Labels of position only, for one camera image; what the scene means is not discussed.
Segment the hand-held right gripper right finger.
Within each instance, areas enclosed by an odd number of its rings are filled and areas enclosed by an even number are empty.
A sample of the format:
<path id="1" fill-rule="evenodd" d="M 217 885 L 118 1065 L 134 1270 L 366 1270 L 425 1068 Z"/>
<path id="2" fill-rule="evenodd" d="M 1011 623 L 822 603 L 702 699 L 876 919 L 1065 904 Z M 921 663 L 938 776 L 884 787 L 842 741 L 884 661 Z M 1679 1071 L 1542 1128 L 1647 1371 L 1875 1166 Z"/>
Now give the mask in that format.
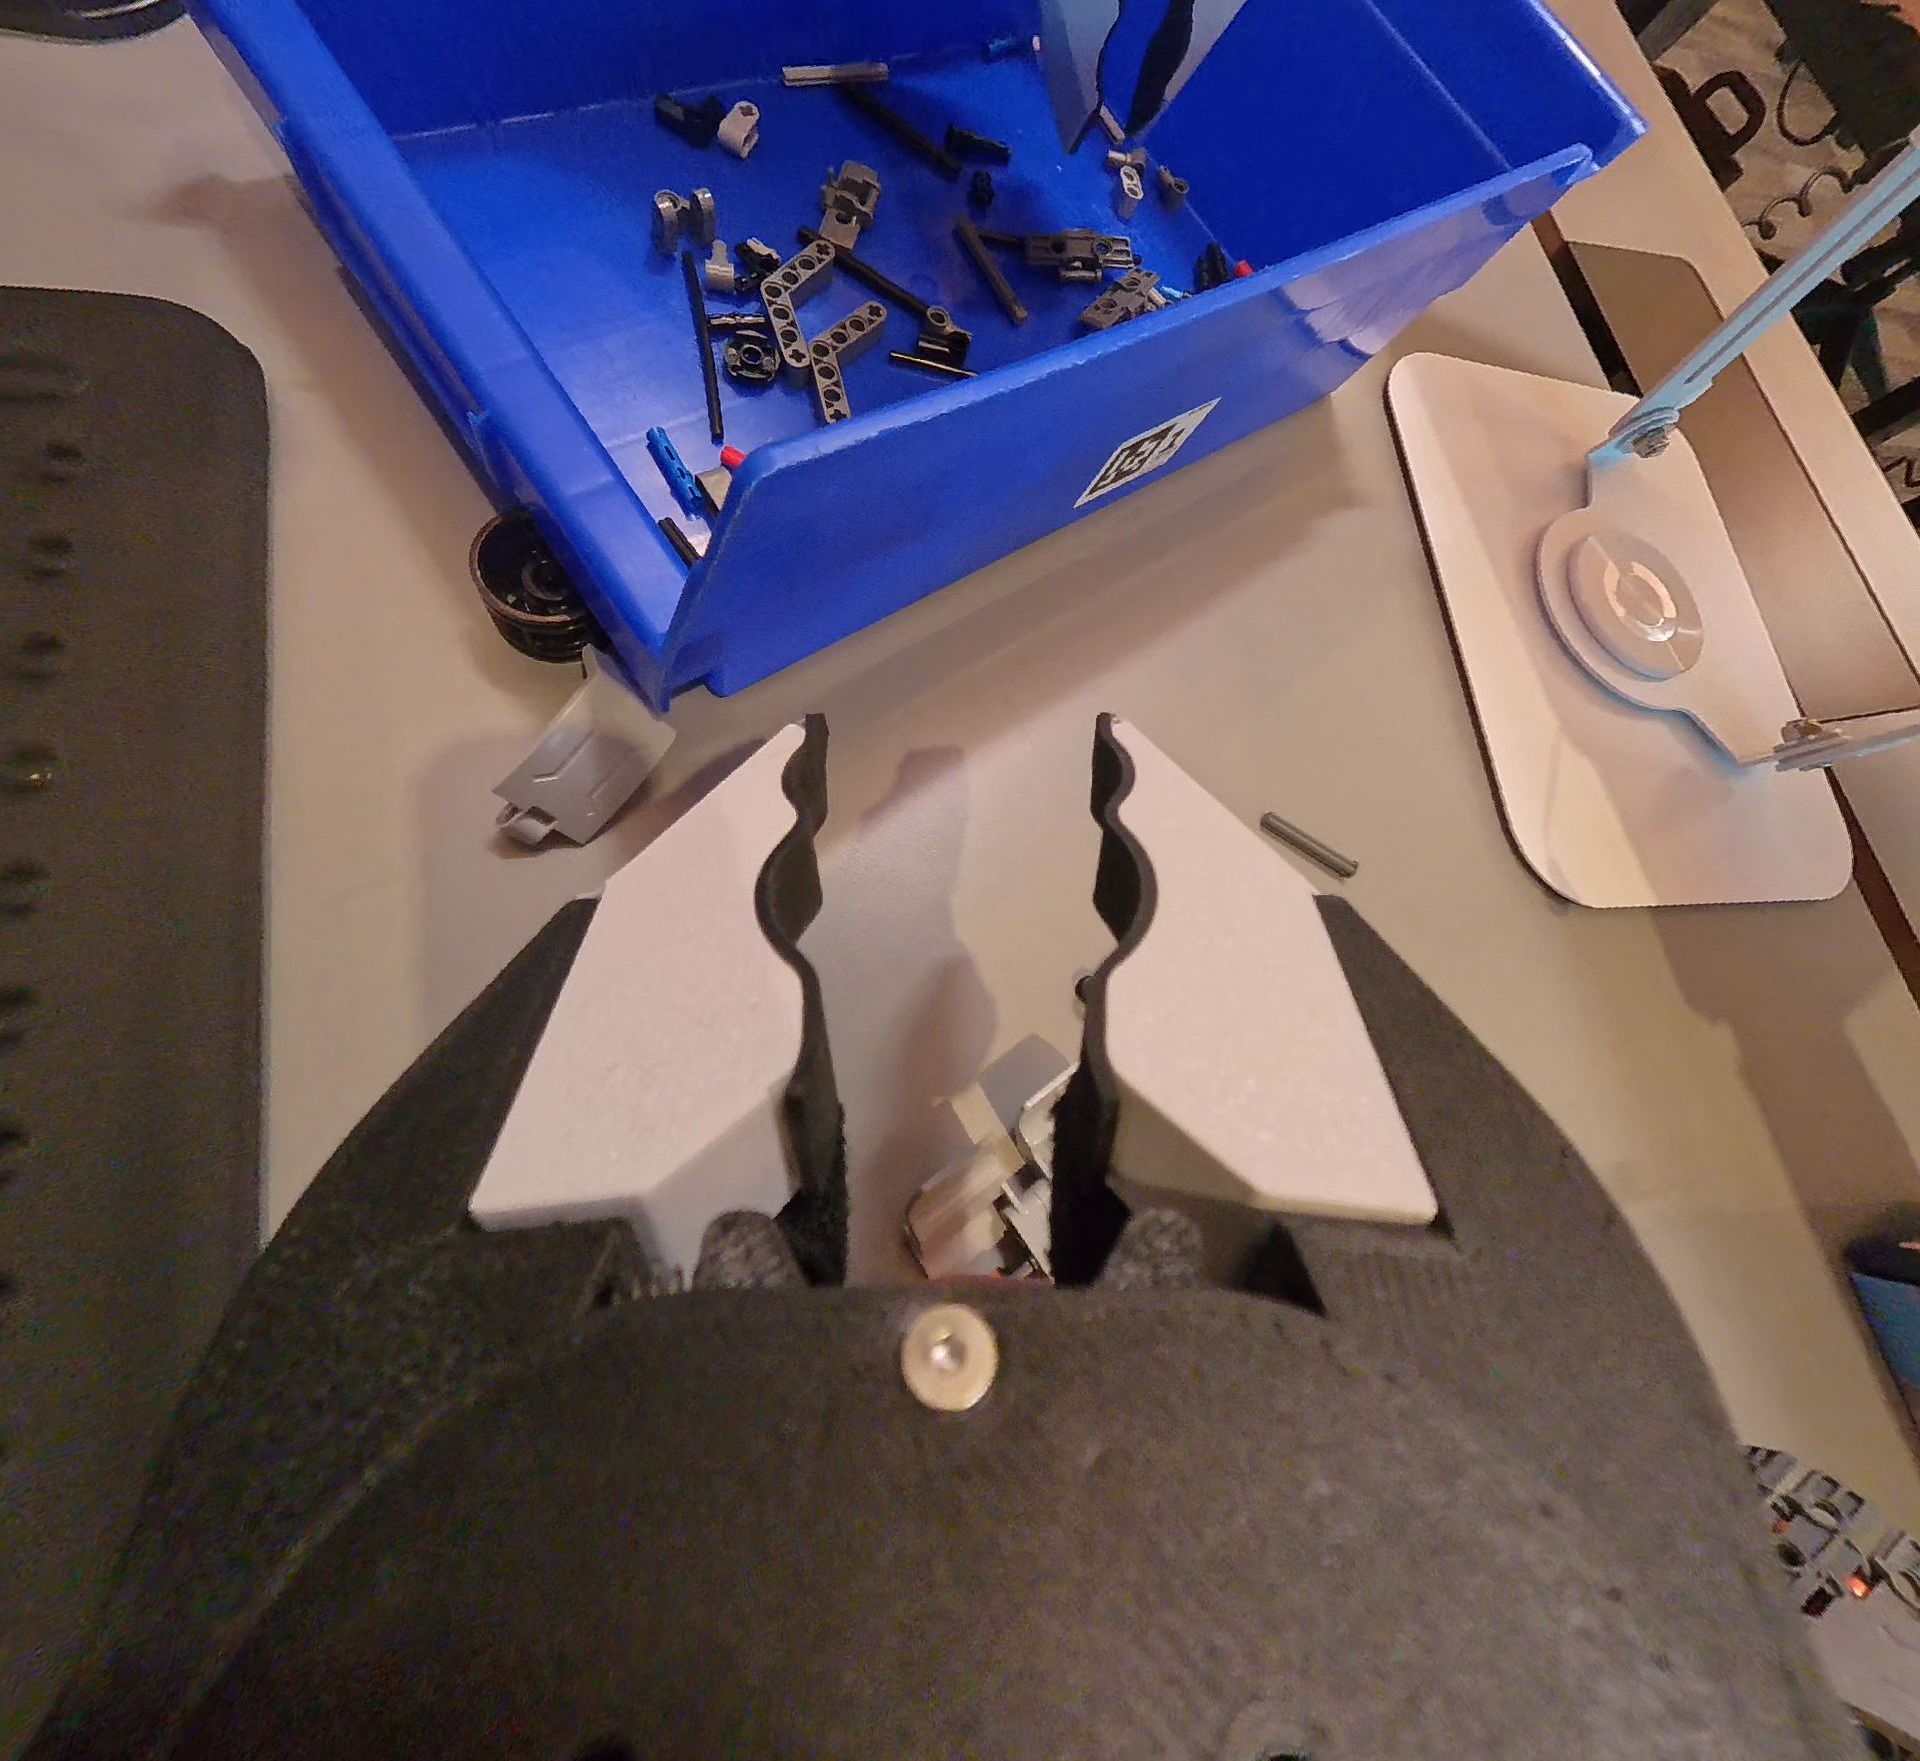
<path id="1" fill-rule="evenodd" d="M 1052 1266 L 1087 1285 L 1130 1220 L 1177 1211 L 1238 1285 L 1291 1220 L 1426 1233 L 1438 1198 L 1319 894 L 1137 726 L 1091 741 L 1085 990 L 1053 1119 Z"/>

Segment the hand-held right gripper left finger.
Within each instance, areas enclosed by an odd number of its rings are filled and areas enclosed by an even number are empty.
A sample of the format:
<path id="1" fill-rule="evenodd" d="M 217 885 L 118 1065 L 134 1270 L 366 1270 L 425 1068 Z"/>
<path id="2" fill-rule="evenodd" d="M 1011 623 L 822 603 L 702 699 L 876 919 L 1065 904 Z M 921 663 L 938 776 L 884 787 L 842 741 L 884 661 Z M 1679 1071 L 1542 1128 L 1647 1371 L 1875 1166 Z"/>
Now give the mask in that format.
<path id="1" fill-rule="evenodd" d="M 820 977 L 829 724 L 776 732 L 622 867 L 546 1017 L 469 1203 L 485 1228 L 622 1220 L 693 1279 L 712 1220 L 829 1217 L 845 1140 Z"/>

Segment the grey orange brick assembly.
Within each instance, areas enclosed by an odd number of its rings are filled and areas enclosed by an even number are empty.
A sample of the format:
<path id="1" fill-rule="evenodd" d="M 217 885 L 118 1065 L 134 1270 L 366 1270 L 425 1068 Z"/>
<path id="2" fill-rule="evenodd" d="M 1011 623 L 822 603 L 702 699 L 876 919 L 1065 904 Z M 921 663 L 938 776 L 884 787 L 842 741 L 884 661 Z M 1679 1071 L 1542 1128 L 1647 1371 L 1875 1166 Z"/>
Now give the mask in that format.
<path id="1" fill-rule="evenodd" d="M 904 1238 L 936 1282 L 1053 1284 L 1053 1109 L 1078 1064 L 1025 1034 L 947 1102 L 969 1148 L 904 1212 Z"/>

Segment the blue plastic bin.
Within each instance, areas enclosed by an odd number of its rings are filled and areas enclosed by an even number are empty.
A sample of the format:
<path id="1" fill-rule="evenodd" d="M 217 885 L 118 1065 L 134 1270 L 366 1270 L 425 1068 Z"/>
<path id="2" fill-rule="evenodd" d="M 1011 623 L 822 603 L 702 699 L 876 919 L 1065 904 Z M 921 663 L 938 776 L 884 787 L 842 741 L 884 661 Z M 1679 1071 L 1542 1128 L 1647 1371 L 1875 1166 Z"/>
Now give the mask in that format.
<path id="1" fill-rule="evenodd" d="M 1464 285 L 1644 124 L 1542 0 L 1246 0 L 1146 133 L 1177 209 L 1112 213 L 1064 150 L 1035 0 L 186 0 L 287 152 L 315 222 L 443 425 L 522 505 L 653 705 L 734 695 L 1312 405 Z M 789 64 L 876 84 L 961 162 L 949 181 Z M 752 101 L 748 159 L 659 127 L 653 94 Z M 712 189 L 726 238 L 789 252 L 829 172 L 882 181 L 862 258 L 973 333 L 973 382 L 851 373 L 737 397 L 746 453 L 705 559 L 644 444 L 710 465 L 658 189 Z M 1028 321 L 954 241 L 975 222 Z M 1104 287 L 1025 235 L 1123 237 L 1168 305 L 1104 333 Z"/>

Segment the short dark grey axle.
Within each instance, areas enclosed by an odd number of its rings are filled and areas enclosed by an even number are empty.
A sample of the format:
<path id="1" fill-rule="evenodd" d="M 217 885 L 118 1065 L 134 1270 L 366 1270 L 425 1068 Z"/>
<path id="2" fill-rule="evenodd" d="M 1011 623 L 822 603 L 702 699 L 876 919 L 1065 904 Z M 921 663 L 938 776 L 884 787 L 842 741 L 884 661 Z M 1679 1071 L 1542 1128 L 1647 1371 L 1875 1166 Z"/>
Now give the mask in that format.
<path id="1" fill-rule="evenodd" d="M 1353 879 L 1360 871 L 1360 862 L 1339 853 L 1321 838 L 1310 833 L 1306 828 L 1293 821 L 1288 821 L 1280 814 L 1270 814 L 1270 811 L 1262 814 L 1261 831 L 1268 839 L 1277 841 L 1282 847 L 1312 862 L 1316 867 L 1319 867 L 1321 871 L 1330 873 L 1336 879 L 1348 882 L 1348 879 Z"/>

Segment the grey ridged panel piece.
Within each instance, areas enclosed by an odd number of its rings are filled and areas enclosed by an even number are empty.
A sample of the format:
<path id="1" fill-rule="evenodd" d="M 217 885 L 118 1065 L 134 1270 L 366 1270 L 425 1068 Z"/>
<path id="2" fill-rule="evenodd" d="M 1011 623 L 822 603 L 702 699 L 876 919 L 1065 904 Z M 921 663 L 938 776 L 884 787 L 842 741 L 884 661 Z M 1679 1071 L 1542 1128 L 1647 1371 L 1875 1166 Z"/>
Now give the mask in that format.
<path id="1" fill-rule="evenodd" d="M 622 685 L 589 677 L 494 787 L 494 830 L 524 847 L 589 844 L 659 763 L 656 721 Z"/>

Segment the long thin black axle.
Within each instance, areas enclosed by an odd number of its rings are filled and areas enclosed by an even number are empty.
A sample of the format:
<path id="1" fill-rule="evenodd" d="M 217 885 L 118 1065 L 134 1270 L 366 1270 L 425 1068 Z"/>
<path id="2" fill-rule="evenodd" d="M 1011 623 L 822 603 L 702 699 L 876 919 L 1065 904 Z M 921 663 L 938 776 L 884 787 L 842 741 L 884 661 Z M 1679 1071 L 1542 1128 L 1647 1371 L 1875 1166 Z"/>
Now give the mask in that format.
<path id="1" fill-rule="evenodd" d="M 936 313 L 947 313 L 947 307 L 940 298 L 925 298 L 912 288 L 900 285 L 896 278 L 887 276 L 871 263 L 862 260 L 851 246 L 832 242 L 824 235 L 811 229 L 800 229 L 800 238 L 810 245 L 824 245 L 829 249 L 834 265 L 848 274 L 858 287 L 870 288 L 878 298 L 898 309 L 912 313 L 918 319 L 928 319 Z"/>
<path id="2" fill-rule="evenodd" d="M 715 336 L 709 313 L 709 297 L 705 287 L 702 269 L 691 246 L 685 246 L 681 252 L 682 278 L 688 294 L 691 314 L 694 323 L 694 336 L 699 344 L 699 355 L 705 377 L 705 395 L 709 410 L 709 434 L 712 444 L 719 448 L 726 442 L 726 424 L 725 424 L 725 400 L 722 383 L 719 377 L 719 358 L 715 349 Z"/>

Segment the white board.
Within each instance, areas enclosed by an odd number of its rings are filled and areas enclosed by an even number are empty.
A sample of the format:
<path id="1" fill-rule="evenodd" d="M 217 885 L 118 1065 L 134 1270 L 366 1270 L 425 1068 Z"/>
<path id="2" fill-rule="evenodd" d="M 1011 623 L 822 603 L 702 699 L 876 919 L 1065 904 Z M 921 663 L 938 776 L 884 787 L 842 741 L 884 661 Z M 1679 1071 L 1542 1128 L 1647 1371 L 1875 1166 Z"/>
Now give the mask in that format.
<path id="1" fill-rule="evenodd" d="M 1853 847 L 1821 773 L 1736 768 L 1690 721 L 1592 682 L 1549 625 L 1535 557 L 1586 503 L 1626 400 L 1441 353 L 1385 379 L 1462 682 L 1512 844 L 1592 909 L 1826 902 Z"/>

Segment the grey bent liftarm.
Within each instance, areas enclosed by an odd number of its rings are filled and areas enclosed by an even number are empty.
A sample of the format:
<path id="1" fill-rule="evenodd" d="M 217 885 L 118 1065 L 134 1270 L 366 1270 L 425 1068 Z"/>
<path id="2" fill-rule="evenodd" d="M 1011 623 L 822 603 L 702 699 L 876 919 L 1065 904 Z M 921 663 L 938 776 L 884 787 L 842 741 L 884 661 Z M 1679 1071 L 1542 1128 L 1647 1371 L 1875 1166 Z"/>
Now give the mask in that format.
<path id="1" fill-rule="evenodd" d="M 814 358 L 800 309 L 829 288 L 838 267 L 838 246 L 829 238 L 815 238 L 768 272 L 759 297 L 773 332 L 784 382 L 806 382 Z"/>
<path id="2" fill-rule="evenodd" d="M 824 425 L 832 427 L 851 419 L 848 369 L 882 342 L 887 314 L 884 303 L 865 300 L 808 344 L 814 393 Z"/>

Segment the black toy wheel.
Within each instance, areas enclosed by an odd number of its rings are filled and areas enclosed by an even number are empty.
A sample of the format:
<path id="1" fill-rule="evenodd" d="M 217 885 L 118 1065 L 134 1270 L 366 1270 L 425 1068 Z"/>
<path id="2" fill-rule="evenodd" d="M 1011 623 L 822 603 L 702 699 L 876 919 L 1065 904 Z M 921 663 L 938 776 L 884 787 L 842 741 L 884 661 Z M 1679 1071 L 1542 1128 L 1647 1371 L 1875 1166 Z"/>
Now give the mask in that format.
<path id="1" fill-rule="evenodd" d="M 607 643 L 589 601 L 524 506 L 497 514 L 477 533 L 469 574 L 493 627 L 521 656 L 564 666 Z"/>

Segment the light blue metal stand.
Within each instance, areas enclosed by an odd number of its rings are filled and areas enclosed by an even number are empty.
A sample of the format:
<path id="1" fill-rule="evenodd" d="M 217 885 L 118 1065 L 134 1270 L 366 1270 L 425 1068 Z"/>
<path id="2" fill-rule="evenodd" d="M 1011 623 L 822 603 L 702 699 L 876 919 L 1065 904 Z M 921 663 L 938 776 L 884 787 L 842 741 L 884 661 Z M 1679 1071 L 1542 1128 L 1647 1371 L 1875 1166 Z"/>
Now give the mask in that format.
<path id="1" fill-rule="evenodd" d="M 1549 625 L 1587 677 L 1692 722 L 1736 768 L 1800 773 L 1916 741 L 1916 708 L 1787 716 L 1787 679 L 1681 419 L 1916 195 L 1916 142 L 1851 193 L 1808 249 L 1654 383 L 1587 455 L 1586 503 L 1543 530 L 1535 569 Z"/>

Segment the black foam mat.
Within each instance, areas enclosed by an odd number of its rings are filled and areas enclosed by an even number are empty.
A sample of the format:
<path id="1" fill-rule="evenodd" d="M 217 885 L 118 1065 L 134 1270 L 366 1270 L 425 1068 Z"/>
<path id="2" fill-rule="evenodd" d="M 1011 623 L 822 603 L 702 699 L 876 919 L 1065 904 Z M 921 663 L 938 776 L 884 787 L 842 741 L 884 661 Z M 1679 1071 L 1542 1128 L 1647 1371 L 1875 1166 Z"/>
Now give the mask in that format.
<path id="1" fill-rule="evenodd" d="M 5 1557 L 115 1530 L 258 1220 L 268 404 L 5 290 Z"/>

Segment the grey black brick model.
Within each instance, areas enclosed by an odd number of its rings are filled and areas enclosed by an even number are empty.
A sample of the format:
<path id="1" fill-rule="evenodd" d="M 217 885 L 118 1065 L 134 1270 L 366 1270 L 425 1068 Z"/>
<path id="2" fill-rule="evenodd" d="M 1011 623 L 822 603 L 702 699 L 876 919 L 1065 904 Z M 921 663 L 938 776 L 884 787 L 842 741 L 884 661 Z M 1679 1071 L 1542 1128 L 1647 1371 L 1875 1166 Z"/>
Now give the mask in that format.
<path id="1" fill-rule="evenodd" d="M 1919 1539 L 1839 1478 L 1790 1452 L 1743 1452 L 1764 1507 L 1773 1549 L 1790 1575 L 1797 1612 L 1828 1615 L 1841 1601 L 1890 1597 L 1919 1618 Z"/>

